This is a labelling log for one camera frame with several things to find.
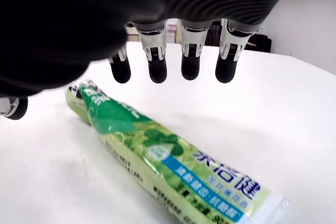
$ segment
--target black object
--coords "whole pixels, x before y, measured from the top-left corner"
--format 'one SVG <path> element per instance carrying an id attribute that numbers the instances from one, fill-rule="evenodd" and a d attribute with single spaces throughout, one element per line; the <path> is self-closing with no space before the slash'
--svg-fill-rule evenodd
<path id="1" fill-rule="evenodd" d="M 11 120 L 19 120 L 26 114 L 27 108 L 28 108 L 28 98 L 27 97 L 19 98 L 19 104 L 15 112 L 13 113 L 13 115 L 8 116 L 7 118 Z"/>
<path id="2" fill-rule="evenodd" d="M 162 83 L 167 78 L 166 59 L 148 61 L 148 70 L 151 80 L 155 83 Z"/>
<path id="3" fill-rule="evenodd" d="M 245 50 L 271 52 L 271 45 L 272 40 L 266 35 L 254 34 L 249 38 Z"/>
<path id="4" fill-rule="evenodd" d="M 77 79 L 90 61 L 107 58 L 125 44 L 127 22 L 227 18 L 250 31 L 277 1 L 2 0 L 0 95 L 25 97 Z M 151 64 L 155 73 L 162 68 Z M 165 79 L 166 69 L 153 76 Z"/>
<path id="5" fill-rule="evenodd" d="M 222 25 L 220 21 L 212 22 L 205 39 L 206 46 L 219 47 L 219 39 L 221 37 Z"/>
<path id="6" fill-rule="evenodd" d="M 131 78 L 131 68 L 128 57 L 121 61 L 119 56 L 113 57 L 113 63 L 110 63 L 113 77 L 119 83 L 126 83 Z"/>
<path id="7" fill-rule="evenodd" d="M 223 60 L 220 55 L 218 55 L 217 65 L 216 65 L 216 78 L 221 83 L 228 83 L 232 81 L 233 77 L 235 76 L 237 67 L 237 61 L 233 59 L 226 59 Z"/>
<path id="8" fill-rule="evenodd" d="M 198 76 L 200 71 L 200 58 L 200 56 L 185 57 L 182 55 L 181 73 L 186 80 L 192 81 Z"/>

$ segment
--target toothpaste tube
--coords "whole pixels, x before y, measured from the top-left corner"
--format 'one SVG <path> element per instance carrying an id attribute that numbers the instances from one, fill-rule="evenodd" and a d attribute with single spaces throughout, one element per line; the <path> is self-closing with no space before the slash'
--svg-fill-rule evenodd
<path id="1" fill-rule="evenodd" d="M 66 93 L 131 176 L 185 224 L 277 223 L 289 200 L 200 151 L 90 80 Z"/>

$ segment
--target robotic hand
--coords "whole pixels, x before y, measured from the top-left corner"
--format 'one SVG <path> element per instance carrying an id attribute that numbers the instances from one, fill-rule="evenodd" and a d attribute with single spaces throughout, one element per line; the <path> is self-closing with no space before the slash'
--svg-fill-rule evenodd
<path id="1" fill-rule="evenodd" d="M 0 115 L 17 120 L 27 96 L 80 77 L 92 60 L 108 58 L 114 78 L 131 70 L 124 26 L 139 31 L 152 81 L 166 79 L 165 21 L 181 22 L 182 75 L 197 77 L 212 21 L 224 18 L 216 66 L 222 83 L 235 75 L 240 52 L 278 0 L 2 0 Z"/>

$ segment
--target white wall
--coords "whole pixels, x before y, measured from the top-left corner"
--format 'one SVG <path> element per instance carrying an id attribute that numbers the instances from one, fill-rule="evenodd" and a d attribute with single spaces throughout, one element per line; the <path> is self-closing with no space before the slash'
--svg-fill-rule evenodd
<path id="1" fill-rule="evenodd" d="M 336 74 L 336 0 L 280 0 L 261 33 L 272 52 Z"/>

